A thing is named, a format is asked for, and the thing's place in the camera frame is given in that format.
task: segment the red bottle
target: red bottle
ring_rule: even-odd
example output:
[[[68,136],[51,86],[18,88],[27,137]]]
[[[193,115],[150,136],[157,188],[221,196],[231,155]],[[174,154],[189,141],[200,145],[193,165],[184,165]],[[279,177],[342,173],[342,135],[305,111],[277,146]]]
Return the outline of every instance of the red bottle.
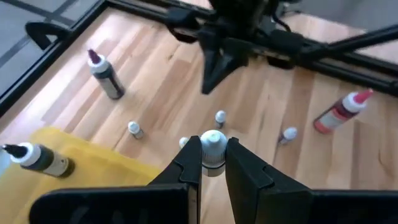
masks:
[[[372,94],[373,90],[369,89],[361,93],[350,93],[348,96],[338,100],[314,120],[314,128],[322,134],[331,133],[338,126],[365,109],[366,100]]]

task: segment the small white bottle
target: small white bottle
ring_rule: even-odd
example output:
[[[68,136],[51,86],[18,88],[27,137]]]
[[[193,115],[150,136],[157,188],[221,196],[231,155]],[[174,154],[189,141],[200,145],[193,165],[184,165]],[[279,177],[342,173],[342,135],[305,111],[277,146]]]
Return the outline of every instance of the small white bottle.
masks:
[[[216,120],[217,129],[223,128],[223,126],[225,124],[225,117],[226,117],[226,113],[223,110],[216,113],[215,120]]]
[[[143,130],[140,128],[139,124],[137,124],[135,121],[130,121],[127,127],[129,129],[129,132],[136,139],[140,139],[144,136]]]
[[[210,130],[200,136],[202,146],[202,172],[216,177],[225,170],[226,136],[217,130]]]
[[[178,142],[178,144],[180,145],[180,149],[182,149],[188,141],[189,141],[189,138],[187,138],[187,137],[180,138],[180,141]]]
[[[282,134],[280,134],[278,138],[278,145],[287,144],[290,141],[293,141],[297,137],[297,128],[290,127],[287,128]]]

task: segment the gray floor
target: gray floor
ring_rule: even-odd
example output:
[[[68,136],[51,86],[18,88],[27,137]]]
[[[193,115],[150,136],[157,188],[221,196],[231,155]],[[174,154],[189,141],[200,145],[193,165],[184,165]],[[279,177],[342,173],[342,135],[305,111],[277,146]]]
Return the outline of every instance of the gray floor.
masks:
[[[0,0],[0,95],[40,57],[25,34],[28,21],[68,27],[97,0]],[[303,0],[305,13],[363,29],[398,23],[397,0]]]

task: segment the pink bottle cap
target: pink bottle cap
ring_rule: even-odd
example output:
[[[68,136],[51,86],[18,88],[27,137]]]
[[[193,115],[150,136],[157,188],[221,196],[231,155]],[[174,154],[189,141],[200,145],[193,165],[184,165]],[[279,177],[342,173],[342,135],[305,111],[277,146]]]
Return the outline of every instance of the pink bottle cap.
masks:
[[[371,97],[372,94],[373,94],[372,89],[362,91],[354,96],[354,101],[355,103],[358,104],[364,103],[367,99],[369,99],[369,97]]]

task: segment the black bottle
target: black bottle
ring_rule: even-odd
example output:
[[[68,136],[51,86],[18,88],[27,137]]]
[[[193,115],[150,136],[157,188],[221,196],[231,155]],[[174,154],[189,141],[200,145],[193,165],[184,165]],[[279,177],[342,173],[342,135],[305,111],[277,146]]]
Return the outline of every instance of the black bottle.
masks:
[[[24,169],[53,177],[68,177],[75,170],[73,160],[41,144],[24,142],[18,145],[5,144],[2,148],[10,154],[12,162],[20,164]]]
[[[98,55],[94,50],[88,50],[91,74],[99,81],[107,96],[113,100],[120,99],[124,95],[124,87],[116,76],[112,65],[104,55]]]

